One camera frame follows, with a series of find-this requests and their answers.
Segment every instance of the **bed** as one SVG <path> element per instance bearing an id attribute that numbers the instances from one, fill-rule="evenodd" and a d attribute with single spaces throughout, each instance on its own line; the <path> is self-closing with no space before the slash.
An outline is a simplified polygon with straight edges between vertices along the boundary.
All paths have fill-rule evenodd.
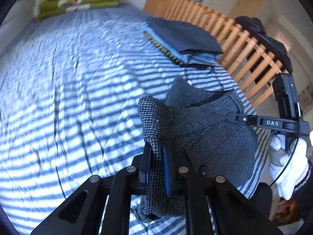
<path id="1" fill-rule="evenodd" d="M 282 63 L 275 61 L 273 53 L 259 45 L 248 31 L 232 19 L 193 0 L 147 0 L 144 10 L 168 20 L 179 20 L 191 23 L 216 37 L 221 44 L 224 55 L 218 62 L 234 79 L 247 99 L 256 108 L 271 94 L 271 81 L 281 71 Z M 268 72 L 255 84 L 265 68 Z"/>
<path id="2" fill-rule="evenodd" d="M 32 21 L 0 55 L 0 203 L 20 234 L 30 234 L 91 175 L 113 175 L 142 153 L 138 100 L 146 95 L 164 98 L 176 75 L 187 75 L 197 88 L 234 88 L 245 113 L 256 114 L 255 102 L 251 105 L 230 76 L 233 64 L 227 67 L 225 62 L 238 52 L 238 42 L 254 41 L 240 26 L 230 26 L 215 11 L 208 13 L 208 20 L 216 20 L 211 34 L 223 32 L 218 40 L 228 50 L 214 70 L 174 65 L 143 35 L 141 25 L 149 13 L 171 18 L 181 11 L 180 2 L 193 14 L 184 19 L 204 21 L 198 14 L 207 15 L 209 9 L 191 0 L 147 0 L 145 11 L 121 5 L 69 12 Z M 197 13 L 191 6 L 199 7 Z M 256 43 L 249 48 L 262 49 Z M 248 198 L 267 162 L 267 132 L 255 130 L 259 148 L 254 173 L 239 188 Z M 139 203 L 133 197 L 132 209 Z M 131 210 L 129 234 L 185 234 L 185 220 L 164 217 L 143 224 Z"/>

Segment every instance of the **black plastic mount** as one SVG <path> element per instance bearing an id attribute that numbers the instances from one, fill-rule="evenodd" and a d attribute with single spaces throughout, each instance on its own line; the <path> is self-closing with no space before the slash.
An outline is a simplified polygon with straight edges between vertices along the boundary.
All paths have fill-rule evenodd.
<path id="1" fill-rule="evenodd" d="M 299 123 L 297 120 L 290 120 L 277 117 L 264 117 L 257 115 L 246 115 L 229 113 L 227 121 L 230 123 L 245 124 L 259 128 L 273 130 L 284 135 L 297 137 L 299 131 Z M 310 135 L 310 125 L 307 121 L 302 121 L 300 125 L 300 135 Z"/>
<path id="2" fill-rule="evenodd" d="M 299 101 L 293 77 L 287 73 L 278 73 L 272 87 L 278 105 L 279 117 L 298 120 L 300 107 L 295 105 Z"/>
<path id="3" fill-rule="evenodd" d="M 192 170 L 181 173 L 171 151 L 167 153 L 174 172 L 173 195 L 185 196 L 187 235 L 213 235 L 208 203 L 219 235 L 282 234 L 225 178 L 206 178 Z M 151 146 L 146 143 L 144 153 L 134 157 L 132 166 L 106 178 L 91 176 L 31 235 L 98 235 L 107 197 L 101 235 L 127 235 L 131 195 L 146 194 L 152 157 Z"/>

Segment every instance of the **black cable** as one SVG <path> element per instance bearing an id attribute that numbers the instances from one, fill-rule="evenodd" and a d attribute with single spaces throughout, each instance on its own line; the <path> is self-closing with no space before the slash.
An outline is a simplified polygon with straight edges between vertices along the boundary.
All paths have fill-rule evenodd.
<path id="1" fill-rule="evenodd" d="M 272 186 L 273 184 L 275 184 L 275 182 L 281 177 L 281 175 L 282 175 L 282 174 L 284 173 L 284 171 L 286 170 L 288 164 L 290 163 L 290 161 L 291 161 L 291 159 L 292 159 L 292 157 L 293 157 L 293 155 L 294 155 L 294 153 L 295 153 L 295 149 L 296 149 L 296 147 L 297 147 L 297 145 L 298 145 L 298 142 L 299 142 L 299 139 L 300 139 L 301 117 L 299 117 L 299 119 L 298 119 L 298 124 L 299 124 L 299 129 L 298 129 L 297 141 L 295 142 L 295 147 L 294 147 L 294 149 L 293 149 L 293 151 L 292 151 L 292 153 L 291 153 L 291 155 L 290 155 L 290 158 L 289 158 L 288 162 L 286 163 L 285 167 L 283 168 L 283 170 L 281 171 L 281 173 L 278 175 L 278 177 L 276 177 L 276 179 L 274 180 L 274 182 L 271 183 L 270 186 Z"/>
<path id="2" fill-rule="evenodd" d="M 208 68 L 210 67 L 210 69 L 211 69 L 211 70 L 209 71 L 208 75 L 210 75 L 212 72 L 216 73 L 215 70 L 214 70 L 214 66 L 215 66 L 215 65 L 213 65 L 213 64 L 212 64 L 212 65 L 209 65 L 209 64 L 208 64 Z M 189 78 L 188 78 L 188 75 L 187 75 L 187 64 L 186 64 L 184 67 L 185 67 L 185 76 L 186 76 L 186 80 L 188 81 Z M 223 85 L 221 84 L 219 78 L 216 77 L 216 79 L 217 79 L 218 84 L 220 85 L 222 91 L 224 91 L 224 87 L 223 87 Z"/>

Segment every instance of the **white glove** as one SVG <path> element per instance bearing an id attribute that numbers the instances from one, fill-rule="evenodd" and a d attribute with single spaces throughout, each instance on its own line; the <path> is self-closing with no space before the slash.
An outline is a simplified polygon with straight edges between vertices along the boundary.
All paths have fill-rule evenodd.
<path id="1" fill-rule="evenodd" d="M 285 152 L 284 142 L 284 135 L 280 134 L 273 135 L 268 140 L 270 146 L 269 156 L 271 161 L 269 166 L 269 173 L 274 180 L 282 172 L 290 158 L 287 152 Z M 290 144 L 290 150 L 292 152 L 295 148 L 295 143 L 296 140 Z M 306 147 L 306 141 L 300 138 L 290 163 L 288 164 L 283 174 L 276 181 L 278 195 L 283 197 L 285 200 L 289 200 L 291 198 L 296 181 L 302 176 L 306 166 L 308 165 L 308 159 L 306 158 Z"/>

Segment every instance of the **blue and white striped bedspread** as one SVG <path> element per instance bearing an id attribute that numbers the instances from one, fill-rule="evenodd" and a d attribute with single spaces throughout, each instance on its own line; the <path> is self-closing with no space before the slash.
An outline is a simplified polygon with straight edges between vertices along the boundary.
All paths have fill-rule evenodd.
<path id="1" fill-rule="evenodd" d="M 146 13 L 130 5 L 77 11 L 31 22 L 0 57 L 0 203 L 20 234 L 29 234 L 91 175 L 131 164 L 144 142 L 138 100 L 164 98 L 178 74 L 197 88 L 235 88 L 220 66 L 180 68 L 142 33 Z M 266 163 L 264 130 L 250 197 Z M 132 208 L 140 202 L 133 197 Z M 185 234 L 184 217 L 139 223 L 130 234 Z"/>

